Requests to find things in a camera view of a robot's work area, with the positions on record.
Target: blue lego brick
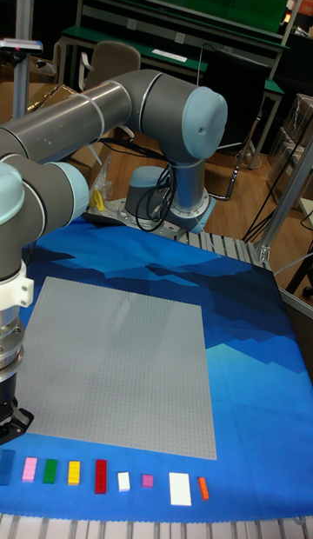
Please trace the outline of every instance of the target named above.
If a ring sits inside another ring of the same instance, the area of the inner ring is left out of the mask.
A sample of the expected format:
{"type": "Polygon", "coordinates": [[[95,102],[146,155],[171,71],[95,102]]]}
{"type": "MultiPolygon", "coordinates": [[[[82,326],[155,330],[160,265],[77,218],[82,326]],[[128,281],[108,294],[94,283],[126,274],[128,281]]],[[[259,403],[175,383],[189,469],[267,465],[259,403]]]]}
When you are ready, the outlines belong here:
{"type": "Polygon", "coordinates": [[[9,485],[15,450],[3,450],[0,462],[0,485],[9,485]]]}

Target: chair leg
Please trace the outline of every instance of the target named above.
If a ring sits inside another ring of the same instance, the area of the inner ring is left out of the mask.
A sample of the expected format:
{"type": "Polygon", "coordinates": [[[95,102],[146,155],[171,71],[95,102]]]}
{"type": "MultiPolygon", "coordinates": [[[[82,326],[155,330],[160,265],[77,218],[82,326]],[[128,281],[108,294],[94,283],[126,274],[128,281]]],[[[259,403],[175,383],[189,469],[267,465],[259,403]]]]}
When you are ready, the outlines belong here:
{"type": "Polygon", "coordinates": [[[226,195],[218,195],[217,193],[211,193],[210,191],[208,191],[208,193],[209,193],[209,195],[211,197],[214,197],[215,199],[220,199],[220,201],[229,201],[230,200],[232,190],[234,188],[236,177],[238,175],[239,168],[240,168],[240,166],[242,164],[245,151],[246,151],[246,147],[244,147],[239,153],[239,158],[237,160],[237,164],[235,166],[235,169],[234,169],[234,171],[233,171],[233,173],[231,175],[231,179],[230,179],[230,183],[229,183],[226,195]]]}
{"type": "Polygon", "coordinates": [[[230,198],[231,198],[231,194],[232,194],[232,190],[234,189],[234,185],[235,185],[235,181],[236,181],[236,177],[238,176],[238,172],[239,172],[239,168],[241,167],[242,165],[242,162],[243,162],[243,159],[244,159],[244,156],[247,152],[247,149],[251,143],[251,139],[253,137],[253,134],[254,134],[254,131],[255,131],[255,128],[258,124],[260,120],[260,116],[258,116],[255,120],[255,122],[253,123],[253,126],[251,128],[251,132],[249,134],[249,137],[245,143],[245,145],[243,146],[243,148],[241,149],[241,151],[239,152],[239,158],[237,160],[237,163],[236,163],[236,166],[235,166],[235,169],[231,175],[231,179],[230,179],[230,183],[229,183],[229,186],[228,186],[228,189],[227,189],[227,192],[226,192],[226,195],[218,195],[217,193],[210,193],[210,191],[208,191],[209,195],[211,195],[211,197],[214,197],[215,199],[219,199],[220,201],[229,201],[230,198]]]}

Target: yellow lego brick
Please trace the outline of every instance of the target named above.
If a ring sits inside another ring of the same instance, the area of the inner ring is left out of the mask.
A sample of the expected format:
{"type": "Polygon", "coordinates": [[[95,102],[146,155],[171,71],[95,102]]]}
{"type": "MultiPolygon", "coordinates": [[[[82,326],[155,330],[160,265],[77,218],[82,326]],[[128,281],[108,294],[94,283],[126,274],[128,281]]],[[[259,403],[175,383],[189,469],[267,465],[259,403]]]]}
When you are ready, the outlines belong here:
{"type": "Polygon", "coordinates": [[[80,478],[80,462],[74,462],[74,461],[69,462],[68,484],[78,485],[79,478],[80,478]]]}

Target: lego brick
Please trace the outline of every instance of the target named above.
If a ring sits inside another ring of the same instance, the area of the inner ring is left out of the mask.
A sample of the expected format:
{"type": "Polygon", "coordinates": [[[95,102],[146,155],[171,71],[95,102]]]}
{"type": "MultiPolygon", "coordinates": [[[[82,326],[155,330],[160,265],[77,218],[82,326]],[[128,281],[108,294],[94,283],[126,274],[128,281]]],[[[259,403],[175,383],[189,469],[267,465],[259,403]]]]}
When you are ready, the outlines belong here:
{"type": "Polygon", "coordinates": [[[69,477],[68,485],[79,485],[80,479],[80,462],[69,462],[69,477]]]}
{"type": "Polygon", "coordinates": [[[142,487],[144,489],[152,489],[153,487],[153,476],[147,476],[143,474],[142,487]]]}
{"type": "Polygon", "coordinates": [[[23,483],[33,483],[35,479],[37,458],[27,457],[25,460],[22,481],[23,483]]]}
{"type": "Polygon", "coordinates": [[[44,470],[43,482],[53,485],[56,480],[57,460],[47,460],[44,470]]]}
{"type": "Polygon", "coordinates": [[[204,477],[198,478],[198,485],[199,485],[199,489],[200,489],[200,493],[201,493],[201,497],[203,501],[208,501],[210,496],[209,496],[208,488],[206,486],[204,477]]]}
{"type": "Polygon", "coordinates": [[[169,473],[170,504],[191,506],[190,479],[188,473],[169,473]]]}
{"type": "Polygon", "coordinates": [[[118,490],[122,491],[130,490],[130,474],[128,471],[117,474],[118,490]]]}
{"type": "Polygon", "coordinates": [[[106,460],[96,460],[96,495],[105,495],[106,493],[106,460]]]}
{"type": "Polygon", "coordinates": [[[15,450],[3,450],[0,462],[0,485],[9,485],[15,450]]]}

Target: pink lego brick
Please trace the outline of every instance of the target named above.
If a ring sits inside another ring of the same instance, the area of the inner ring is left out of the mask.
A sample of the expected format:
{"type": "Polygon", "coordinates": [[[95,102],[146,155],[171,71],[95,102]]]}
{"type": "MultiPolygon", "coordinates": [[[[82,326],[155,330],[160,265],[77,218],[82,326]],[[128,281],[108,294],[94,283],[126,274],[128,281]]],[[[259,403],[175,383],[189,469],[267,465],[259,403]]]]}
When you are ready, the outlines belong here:
{"type": "Polygon", "coordinates": [[[37,458],[26,458],[22,476],[23,482],[33,483],[35,479],[36,466],[37,458]]]}
{"type": "Polygon", "coordinates": [[[144,489],[152,489],[152,487],[153,487],[153,476],[143,475],[142,487],[144,489]]]}

